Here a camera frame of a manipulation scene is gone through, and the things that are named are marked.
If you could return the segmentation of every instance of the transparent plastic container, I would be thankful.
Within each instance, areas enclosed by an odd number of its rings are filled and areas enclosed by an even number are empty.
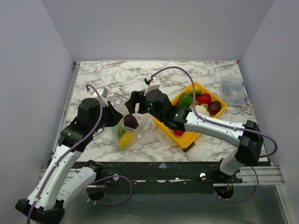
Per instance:
[[[115,108],[119,113],[121,113],[124,117],[129,114],[128,109],[124,104],[119,104]],[[132,114],[137,122],[138,127],[133,129],[125,126],[124,117],[120,120],[118,125],[111,128],[113,139],[115,145],[120,149],[127,149],[129,147],[133,147],[134,143],[138,141],[141,137],[142,132],[147,125],[149,120],[149,114],[138,114],[138,107],[136,106],[135,113]]]
[[[245,105],[243,80],[241,78],[221,77],[220,92],[221,99],[223,99],[228,105]]]

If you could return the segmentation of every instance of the marble tabletop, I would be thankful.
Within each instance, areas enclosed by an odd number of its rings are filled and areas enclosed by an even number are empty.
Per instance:
[[[66,117],[68,125],[77,115],[78,105],[84,98],[90,97],[85,85],[92,84],[108,89],[107,100],[116,107],[124,104],[131,91],[145,89],[144,78],[167,66],[179,66],[190,73],[194,81],[201,83],[214,94],[220,96],[220,77],[242,78],[236,61],[94,61],[81,62],[69,111]],[[178,95],[190,84],[189,78],[180,70],[166,70],[158,76],[160,90],[170,99]],[[228,106],[218,119],[246,123],[256,121],[248,95],[244,107]],[[82,153],[78,161],[219,161],[227,156],[234,147],[219,139],[200,135],[195,146],[187,153],[176,142],[156,126],[149,118],[140,139],[127,149],[118,149],[110,128],[95,136]]]

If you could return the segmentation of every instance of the yellow vegetable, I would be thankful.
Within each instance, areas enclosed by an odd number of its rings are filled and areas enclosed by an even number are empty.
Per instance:
[[[120,148],[126,147],[136,136],[135,132],[126,132],[122,135],[122,137],[118,140],[118,146]]]

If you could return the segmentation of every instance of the yellow bin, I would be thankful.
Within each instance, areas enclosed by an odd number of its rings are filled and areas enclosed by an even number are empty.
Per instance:
[[[194,82],[195,86],[198,86],[201,89],[201,93],[208,93],[211,95],[212,101],[218,100],[221,103],[221,110],[215,114],[210,115],[212,118],[218,117],[228,106],[223,100],[221,100],[218,96],[214,95],[212,92],[210,92],[208,89],[206,89],[204,86],[199,84],[198,82]],[[192,84],[187,86],[183,91],[180,92],[174,99],[172,99],[171,103],[172,105],[175,105],[178,101],[179,96],[183,93],[189,93],[189,90],[192,88]],[[156,118],[153,117],[154,122],[162,128],[173,140],[175,140],[179,146],[182,148],[187,148],[189,145],[191,145],[192,142],[200,135],[200,133],[196,132],[185,132],[182,136],[177,136],[174,134],[173,130],[167,128],[163,123],[159,122]]]

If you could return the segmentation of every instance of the wall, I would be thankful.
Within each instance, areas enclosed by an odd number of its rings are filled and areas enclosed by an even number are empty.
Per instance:
[[[240,68],[261,130],[278,142],[272,160],[282,169],[299,220],[298,8],[298,0],[275,0]]]
[[[73,63],[40,0],[0,4],[0,222],[36,185],[52,150]]]
[[[237,60],[273,0],[42,0],[72,58]]]

